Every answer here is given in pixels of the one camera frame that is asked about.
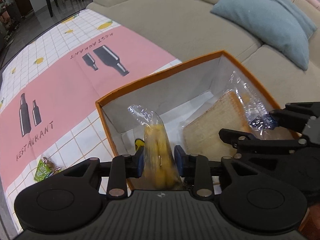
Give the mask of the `beige sofa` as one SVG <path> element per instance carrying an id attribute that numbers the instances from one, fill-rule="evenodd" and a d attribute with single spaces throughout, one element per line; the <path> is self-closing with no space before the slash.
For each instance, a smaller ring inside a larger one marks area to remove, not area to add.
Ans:
<path id="1" fill-rule="evenodd" d="M 281 106 L 319 100 L 319 32 L 309 40 L 309 67 L 301 70 L 242 27 L 212 14 L 212 7 L 202 0 L 93 0 L 88 5 L 182 61 L 229 52 Z"/>

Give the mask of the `sponge cake slice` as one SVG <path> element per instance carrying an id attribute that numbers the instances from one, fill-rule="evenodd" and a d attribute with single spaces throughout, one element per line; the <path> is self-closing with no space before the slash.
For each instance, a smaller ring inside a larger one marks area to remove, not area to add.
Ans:
<path id="1" fill-rule="evenodd" d="M 208 99 L 181 123 L 181 138 L 187 154 L 204 155 L 211 161 L 233 157 L 236 149 L 219 137 L 223 128 L 252 133 L 268 139 L 276 122 L 266 106 L 237 72 L 233 72 L 224 89 Z"/>

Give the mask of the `orange storage box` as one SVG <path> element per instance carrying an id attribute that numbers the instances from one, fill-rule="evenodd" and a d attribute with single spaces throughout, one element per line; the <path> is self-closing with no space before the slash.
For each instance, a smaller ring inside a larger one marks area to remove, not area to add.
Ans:
<path id="1" fill-rule="evenodd" d="M 157 72 L 120 87 L 96 102 L 104 131 L 115 155 L 134 154 L 135 140 L 144 139 L 144 128 L 128 111 L 131 105 L 154 111 L 163 121 L 171 146 L 180 145 L 181 123 L 208 99 L 221 92 L 237 72 L 257 94 L 267 111 L 279 104 L 260 81 L 226 51 L 216 51 Z M 270 140 L 294 139 L 285 128 L 270 130 Z"/>

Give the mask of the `yellow ring snack bag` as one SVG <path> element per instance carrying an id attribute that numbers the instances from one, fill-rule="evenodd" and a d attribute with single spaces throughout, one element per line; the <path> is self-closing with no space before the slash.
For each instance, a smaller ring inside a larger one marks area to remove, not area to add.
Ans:
<path id="1" fill-rule="evenodd" d="M 182 189 L 182 181 L 161 118 L 154 111 L 139 105 L 129 106 L 128 111 L 144 128 L 143 177 L 149 181 L 152 189 Z"/>

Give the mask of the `light blue cushion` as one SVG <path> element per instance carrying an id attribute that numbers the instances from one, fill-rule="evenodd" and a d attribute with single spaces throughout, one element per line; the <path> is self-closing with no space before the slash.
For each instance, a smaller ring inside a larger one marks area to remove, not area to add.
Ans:
<path id="1" fill-rule="evenodd" d="M 219 0 L 210 12 L 244 28 L 303 71 L 308 69 L 309 39 L 317 27 L 290 0 Z"/>

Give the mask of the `pink white patterned tablecloth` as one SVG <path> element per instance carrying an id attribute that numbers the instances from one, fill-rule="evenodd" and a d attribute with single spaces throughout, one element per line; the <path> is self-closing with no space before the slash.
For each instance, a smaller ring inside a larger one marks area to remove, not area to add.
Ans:
<path id="1" fill-rule="evenodd" d="M 62 21 L 22 49 L 1 78 L 1 182 L 16 232 L 17 195 L 47 158 L 66 169 L 113 158 L 96 101 L 179 59 L 93 10 Z"/>

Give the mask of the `green raisin snack bag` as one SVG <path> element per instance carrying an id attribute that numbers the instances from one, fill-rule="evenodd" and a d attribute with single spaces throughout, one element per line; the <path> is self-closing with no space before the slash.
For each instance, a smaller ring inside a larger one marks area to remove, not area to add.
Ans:
<path id="1" fill-rule="evenodd" d="M 41 157 L 39 159 L 36 172 L 34 175 L 35 182 L 41 182 L 63 170 L 63 167 L 56 165 L 47 157 Z"/>

